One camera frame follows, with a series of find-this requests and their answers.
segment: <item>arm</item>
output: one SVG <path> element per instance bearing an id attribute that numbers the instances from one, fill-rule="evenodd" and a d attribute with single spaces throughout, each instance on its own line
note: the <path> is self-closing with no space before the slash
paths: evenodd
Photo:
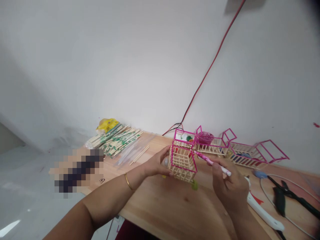
<path id="1" fill-rule="evenodd" d="M 270 240 L 269 235 L 249 211 L 247 204 L 249 184 L 247 180 L 232 162 L 221 158 L 213 159 L 213 162 L 212 185 L 232 220 L 238 239 Z M 227 176 L 223 179 L 220 165 L 232 173 L 230 177 Z"/>
<path id="2" fill-rule="evenodd" d="M 143 180 L 148 176 L 162 174 L 173 176 L 162 160 L 169 155 L 170 146 L 165 147 L 147 162 L 98 187 L 78 202 L 64 218 L 48 233 L 44 240 L 91 239 L 95 230 L 114 218 L 126 205 Z"/>

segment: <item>finger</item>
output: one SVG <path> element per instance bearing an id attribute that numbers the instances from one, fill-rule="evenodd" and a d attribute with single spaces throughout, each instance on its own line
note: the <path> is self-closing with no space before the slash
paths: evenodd
<path id="1" fill-rule="evenodd" d="M 170 176 L 170 177 L 174 176 L 173 172 L 171 172 L 169 169 L 167 169 L 166 167 L 163 167 L 163 166 L 159 166 L 158 174 L 166 175 L 166 176 Z"/>
<path id="2" fill-rule="evenodd" d="M 212 178 L 212 185 L 215 190 L 225 187 L 221 166 L 215 162 L 212 164 Z"/>
<path id="3" fill-rule="evenodd" d="M 237 177 L 239 176 L 239 171 L 238 169 L 236 168 L 236 165 L 229 161 L 229 160 L 226 160 L 226 159 L 223 159 L 223 158 L 212 158 L 211 159 L 213 162 L 215 163 L 218 163 L 219 165 L 225 167 L 226 169 L 228 169 L 230 172 L 231 172 L 231 176 L 227 177 L 226 179 L 230 182 L 235 182 Z"/>
<path id="4" fill-rule="evenodd" d="M 169 149 L 170 149 L 171 145 L 168 145 L 166 147 L 164 147 L 160 152 L 160 161 L 162 162 L 162 160 L 169 155 Z"/>

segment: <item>wire cutter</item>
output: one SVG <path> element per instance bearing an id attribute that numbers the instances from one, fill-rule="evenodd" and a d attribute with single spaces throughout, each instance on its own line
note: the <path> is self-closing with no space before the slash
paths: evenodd
<path id="1" fill-rule="evenodd" d="M 315 209 L 310 203 L 308 203 L 304 198 L 298 197 L 296 194 L 290 191 L 285 181 L 281 181 L 282 186 L 280 186 L 280 184 L 277 183 L 272 177 L 268 176 L 268 178 L 271 180 L 271 182 L 274 183 L 274 185 L 276 185 L 276 187 L 273 188 L 273 191 L 275 194 L 274 204 L 281 216 L 283 217 L 286 216 L 285 214 L 286 200 L 284 196 L 287 196 L 289 198 L 297 200 L 309 212 L 311 212 L 314 216 L 320 219 L 320 212 L 317 209 Z"/>

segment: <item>gold bracelet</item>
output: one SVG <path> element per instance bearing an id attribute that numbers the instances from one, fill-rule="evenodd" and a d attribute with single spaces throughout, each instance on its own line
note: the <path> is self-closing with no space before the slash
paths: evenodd
<path id="1" fill-rule="evenodd" d="M 125 173 L 124 175 L 126 176 L 126 180 L 127 180 L 127 183 L 128 183 L 129 188 L 133 191 L 133 188 L 131 187 L 131 185 L 130 185 L 130 183 L 129 183 L 129 181 L 128 181 L 127 173 Z"/>

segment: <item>pink marker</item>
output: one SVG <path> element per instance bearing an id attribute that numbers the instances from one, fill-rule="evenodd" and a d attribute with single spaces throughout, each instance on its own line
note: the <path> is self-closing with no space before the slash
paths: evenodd
<path id="1" fill-rule="evenodd" d="M 199 153 L 199 152 L 197 152 L 197 151 L 193 151 L 199 158 L 201 158 L 201 159 L 203 159 L 203 160 L 205 160 L 207 163 L 209 163 L 209 164 L 213 164 L 213 162 L 210 160 L 210 158 L 208 158 L 208 157 L 206 157 L 205 155 L 203 155 L 202 153 Z M 224 167 L 222 167 L 221 166 L 221 169 L 222 169 L 222 172 L 224 173 L 224 174 L 226 174 L 227 176 L 231 176 L 231 172 L 228 170 L 228 169 L 226 169 L 226 168 L 224 168 Z"/>

